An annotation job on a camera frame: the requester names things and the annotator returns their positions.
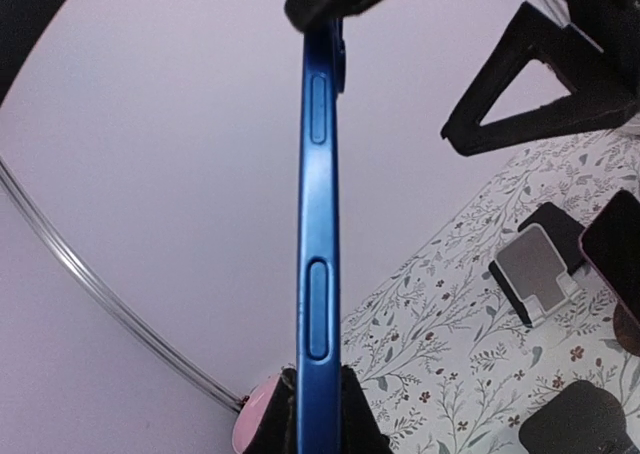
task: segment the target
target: smartphone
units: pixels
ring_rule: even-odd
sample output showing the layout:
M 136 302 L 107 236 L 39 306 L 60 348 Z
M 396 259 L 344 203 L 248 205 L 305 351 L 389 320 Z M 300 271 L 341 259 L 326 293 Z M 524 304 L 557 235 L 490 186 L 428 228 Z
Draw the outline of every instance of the smartphone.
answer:
M 640 326 L 640 202 L 629 191 L 615 194 L 580 236 L 586 261 L 618 296 Z

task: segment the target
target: floral pattern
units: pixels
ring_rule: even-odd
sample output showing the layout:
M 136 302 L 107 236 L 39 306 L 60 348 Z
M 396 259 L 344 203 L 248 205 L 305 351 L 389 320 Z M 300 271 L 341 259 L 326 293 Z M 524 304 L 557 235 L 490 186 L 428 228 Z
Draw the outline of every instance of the floral pattern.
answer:
M 640 359 L 613 335 L 615 301 L 588 268 L 583 291 L 527 329 L 487 272 L 540 204 L 587 224 L 620 188 L 636 195 L 640 120 L 525 147 L 343 322 L 356 370 L 396 453 L 526 452 L 518 429 L 566 385 L 609 390 L 640 440 Z

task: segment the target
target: black smartphone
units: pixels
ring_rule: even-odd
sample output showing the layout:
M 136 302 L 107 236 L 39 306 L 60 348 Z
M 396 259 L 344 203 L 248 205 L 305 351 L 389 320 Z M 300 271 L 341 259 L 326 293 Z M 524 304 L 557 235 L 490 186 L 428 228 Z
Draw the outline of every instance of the black smartphone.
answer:
M 640 202 L 616 193 L 580 236 L 584 258 L 640 325 Z

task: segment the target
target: blue smartphone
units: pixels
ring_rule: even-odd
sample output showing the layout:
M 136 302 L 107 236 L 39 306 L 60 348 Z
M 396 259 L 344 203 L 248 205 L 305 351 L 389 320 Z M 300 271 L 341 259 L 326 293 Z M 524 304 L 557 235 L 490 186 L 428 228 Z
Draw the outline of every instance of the blue smartphone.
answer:
M 339 454 L 340 246 L 336 100 L 342 21 L 304 36 L 298 213 L 298 454 Z

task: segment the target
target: pink round object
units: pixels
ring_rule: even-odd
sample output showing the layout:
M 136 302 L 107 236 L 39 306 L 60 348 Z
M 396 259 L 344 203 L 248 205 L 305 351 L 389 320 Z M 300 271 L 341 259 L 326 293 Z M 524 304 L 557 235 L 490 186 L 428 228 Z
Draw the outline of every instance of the pink round object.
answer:
M 249 400 L 240 411 L 238 420 L 233 427 L 231 444 L 236 454 L 242 454 L 256 435 L 273 391 L 276 390 L 280 376 L 271 376 L 264 384 L 256 387 Z

